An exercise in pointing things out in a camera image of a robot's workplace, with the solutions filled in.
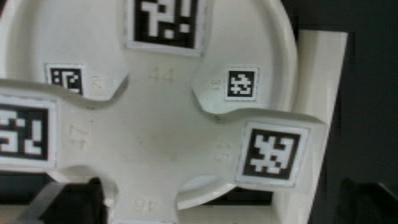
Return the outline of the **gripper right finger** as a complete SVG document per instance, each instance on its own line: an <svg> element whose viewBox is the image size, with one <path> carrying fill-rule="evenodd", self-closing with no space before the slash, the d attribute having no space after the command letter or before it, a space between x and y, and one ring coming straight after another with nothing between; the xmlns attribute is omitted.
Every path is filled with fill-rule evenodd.
<svg viewBox="0 0 398 224"><path fill-rule="evenodd" d="M335 224L398 224L398 184L342 181Z"/></svg>

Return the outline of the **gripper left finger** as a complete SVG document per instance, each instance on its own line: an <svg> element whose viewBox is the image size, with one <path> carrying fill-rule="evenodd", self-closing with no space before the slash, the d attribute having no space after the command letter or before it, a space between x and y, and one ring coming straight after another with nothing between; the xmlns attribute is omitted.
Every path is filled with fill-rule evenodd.
<svg viewBox="0 0 398 224"><path fill-rule="evenodd" d="M52 182L17 218L19 224L107 224L102 181Z"/></svg>

